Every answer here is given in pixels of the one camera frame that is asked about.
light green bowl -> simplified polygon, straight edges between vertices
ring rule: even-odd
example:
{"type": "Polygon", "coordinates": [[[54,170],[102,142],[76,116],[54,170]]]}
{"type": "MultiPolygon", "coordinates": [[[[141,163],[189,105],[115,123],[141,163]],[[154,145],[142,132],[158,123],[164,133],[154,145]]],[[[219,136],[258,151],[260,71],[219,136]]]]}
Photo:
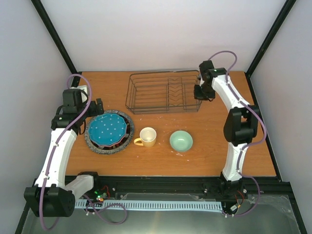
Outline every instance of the light green bowl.
{"type": "Polygon", "coordinates": [[[175,131],[170,136],[171,147],[178,152],[188,151],[193,145],[192,136],[185,131],[175,131]]]}

orange wooden surface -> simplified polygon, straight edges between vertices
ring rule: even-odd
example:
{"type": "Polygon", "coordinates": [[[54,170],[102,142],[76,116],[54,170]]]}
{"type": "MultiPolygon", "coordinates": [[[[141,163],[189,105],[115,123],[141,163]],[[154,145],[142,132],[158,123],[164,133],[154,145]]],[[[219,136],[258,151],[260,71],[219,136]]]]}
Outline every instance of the orange wooden surface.
{"type": "MultiPolygon", "coordinates": [[[[78,136],[72,148],[67,175],[81,171],[97,171],[102,176],[219,176],[227,155],[228,143],[223,136],[227,110],[216,95],[212,102],[204,101],[197,113],[133,115],[125,107],[129,75],[133,72],[83,72],[93,90],[92,99],[102,98],[104,109],[127,113],[135,124],[134,139],[144,127],[157,131],[152,148],[131,143],[114,155],[92,152],[83,136],[78,136]],[[169,137],[176,130],[189,132],[193,147],[175,152],[169,137]]],[[[231,79],[241,95],[252,103],[252,97],[243,72],[231,72],[231,79]]],[[[262,138],[259,126],[254,141],[262,138]]],[[[243,173],[253,176],[275,176],[273,164],[265,143],[248,149],[243,173]]]]}

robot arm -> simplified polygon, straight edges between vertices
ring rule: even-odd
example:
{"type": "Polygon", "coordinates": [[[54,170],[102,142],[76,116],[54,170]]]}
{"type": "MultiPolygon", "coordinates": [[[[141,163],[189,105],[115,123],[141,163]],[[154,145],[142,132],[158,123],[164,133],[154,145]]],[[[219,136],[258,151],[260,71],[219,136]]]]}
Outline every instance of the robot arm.
{"type": "Polygon", "coordinates": [[[69,217],[75,208],[75,200],[79,199],[87,191],[94,188],[94,180],[97,173],[80,173],[75,180],[65,185],[65,171],[70,151],[76,141],[80,128],[87,117],[97,116],[104,113],[101,99],[90,102],[85,114],[78,119],[61,137],[57,139],[64,129],[82,113],[87,103],[87,87],[67,89],[63,92],[63,105],[58,108],[57,114],[52,120],[51,142],[44,166],[33,187],[25,189],[24,198],[34,214],[39,216],[39,197],[46,179],[43,197],[43,216],[69,217]],[[51,152],[55,148],[52,160],[51,152]],[[46,168],[51,160],[50,170],[46,176],[46,168]]]}
{"type": "MultiPolygon", "coordinates": [[[[233,86],[231,78],[228,76],[226,80],[226,70],[224,68],[215,69],[212,61],[209,60],[202,62],[199,70],[200,85],[194,87],[195,98],[212,101],[215,98],[215,92],[217,92],[229,112],[223,128],[225,139],[228,141],[228,153],[222,175],[226,182],[238,181],[242,177],[238,172],[242,171],[248,148],[243,149],[243,147],[256,136],[257,119],[240,103],[242,101],[250,106],[233,86]]],[[[259,114],[258,107],[250,107],[259,114]]]]}

teal plate with white dots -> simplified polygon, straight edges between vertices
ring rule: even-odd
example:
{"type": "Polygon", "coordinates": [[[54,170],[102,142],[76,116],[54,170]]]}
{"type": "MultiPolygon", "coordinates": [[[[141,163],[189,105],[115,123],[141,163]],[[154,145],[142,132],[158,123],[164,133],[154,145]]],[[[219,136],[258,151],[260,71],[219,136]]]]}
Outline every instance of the teal plate with white dots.
{"type": "Polygon", "coordinates": [[[89,128],[89,137],[92,142],[101,147],[112,147],[120,143],[127,131],[125,120],[117,114],[106,113],[97,116],[89,128]]]}

cup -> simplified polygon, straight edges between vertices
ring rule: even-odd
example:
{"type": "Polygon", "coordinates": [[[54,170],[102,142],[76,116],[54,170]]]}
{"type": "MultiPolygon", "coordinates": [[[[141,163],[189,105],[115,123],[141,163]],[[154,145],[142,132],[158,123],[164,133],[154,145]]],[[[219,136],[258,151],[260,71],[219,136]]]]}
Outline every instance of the cup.
{"type": "Polygon", "coordinates": [[[150,127],[143,128],[140,132],[140,137],[135,139],[133,142],[135,145],[152,147],[156,143],[155,129],[150,127]]]}

